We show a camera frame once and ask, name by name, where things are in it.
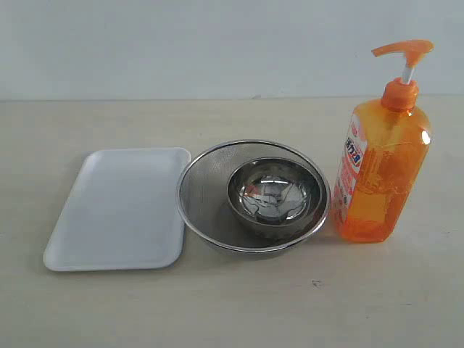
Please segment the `small stainless steel bowl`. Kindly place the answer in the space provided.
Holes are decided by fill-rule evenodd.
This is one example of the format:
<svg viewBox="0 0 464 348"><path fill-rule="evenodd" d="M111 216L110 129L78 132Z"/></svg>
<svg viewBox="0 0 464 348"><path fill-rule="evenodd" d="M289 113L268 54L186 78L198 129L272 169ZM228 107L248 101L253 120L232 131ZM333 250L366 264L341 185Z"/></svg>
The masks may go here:
<svg viewBox="0 0 464 348"><path fill-rule="evenodd" d="M267 239L287 239L311 227L325 187L313 166L259 157L230 175L227 200L235 218Z"/></svg>

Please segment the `orange pump soap bottle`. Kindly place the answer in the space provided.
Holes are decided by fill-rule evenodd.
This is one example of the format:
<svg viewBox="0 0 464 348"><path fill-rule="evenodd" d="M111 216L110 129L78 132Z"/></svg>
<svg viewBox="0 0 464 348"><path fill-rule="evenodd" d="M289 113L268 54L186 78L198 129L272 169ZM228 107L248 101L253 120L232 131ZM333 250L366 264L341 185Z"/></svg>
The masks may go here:
<svg viewBox="0 0 464 348"><path fill-rule="evenodd" d="M402 53L405 68L379 99L352 112L334 189L333 217L339 235L356 243L385 241L393 232L431 143L431 124L417 107L416 65L434 45L407 40L372 50Z"/></svg>

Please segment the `steel mesh colander bowl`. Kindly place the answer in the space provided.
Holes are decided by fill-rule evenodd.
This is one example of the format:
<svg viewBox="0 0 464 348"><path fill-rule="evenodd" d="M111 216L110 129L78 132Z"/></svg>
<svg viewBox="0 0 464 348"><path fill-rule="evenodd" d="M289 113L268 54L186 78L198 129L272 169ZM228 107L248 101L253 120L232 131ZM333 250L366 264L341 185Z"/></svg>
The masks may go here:
<svg viewBox="0 0 464 348"><path fill-rule="evenodd" d="M259 157L283 157L313 166L325 187L322 205L311 227L291 238L267 239L246 229L231 212L227 183L233 171ZM208 149L184 169L177 185L176 199L185 224L213 248L248 259L276 257L308 240L327 221L331 190L320 168L303 153L286 145L265 140L236 140Z"/></svg>

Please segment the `white rectangular plastic tray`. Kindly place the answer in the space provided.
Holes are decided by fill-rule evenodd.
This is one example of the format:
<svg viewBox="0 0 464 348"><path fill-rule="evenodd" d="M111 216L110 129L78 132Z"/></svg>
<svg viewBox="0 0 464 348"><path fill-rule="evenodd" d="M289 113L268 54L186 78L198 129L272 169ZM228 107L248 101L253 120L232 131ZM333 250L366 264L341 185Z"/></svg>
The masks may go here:
<svg viewBox="0 0 464 348"><path fill-rule="evenodd" d="M181 255L186 149L106 149L83 162L43 253L54 272L161 269Z"/></svg>

